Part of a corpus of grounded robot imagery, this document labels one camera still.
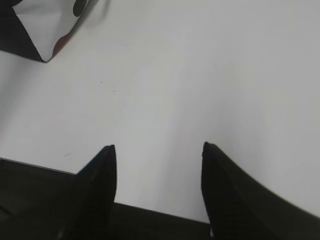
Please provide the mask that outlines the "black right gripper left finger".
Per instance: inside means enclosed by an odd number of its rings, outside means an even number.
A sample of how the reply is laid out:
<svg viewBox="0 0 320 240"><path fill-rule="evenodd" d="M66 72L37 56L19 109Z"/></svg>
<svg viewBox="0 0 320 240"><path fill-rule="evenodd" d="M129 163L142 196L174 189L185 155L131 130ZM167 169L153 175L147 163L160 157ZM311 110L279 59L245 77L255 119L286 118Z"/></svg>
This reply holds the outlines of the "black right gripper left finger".
<svg viewBox="0 0 320 240"><path fill-rule="evenodd" d="M108 145L48 205L37 239L106 240L116 190L116 149Z"/></svg>

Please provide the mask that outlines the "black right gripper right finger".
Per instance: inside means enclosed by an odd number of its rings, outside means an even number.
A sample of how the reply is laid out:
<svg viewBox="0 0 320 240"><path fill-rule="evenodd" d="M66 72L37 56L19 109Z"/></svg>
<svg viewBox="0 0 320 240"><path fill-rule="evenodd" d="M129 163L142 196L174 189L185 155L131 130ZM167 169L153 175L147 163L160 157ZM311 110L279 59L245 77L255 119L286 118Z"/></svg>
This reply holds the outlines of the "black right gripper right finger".
<svg viewBox="0 0 320 240"><path fill-rule="evenodd" d="M202 150L201 192L216 240L318 240L319 217L257 182L217 145Z"/></svg>

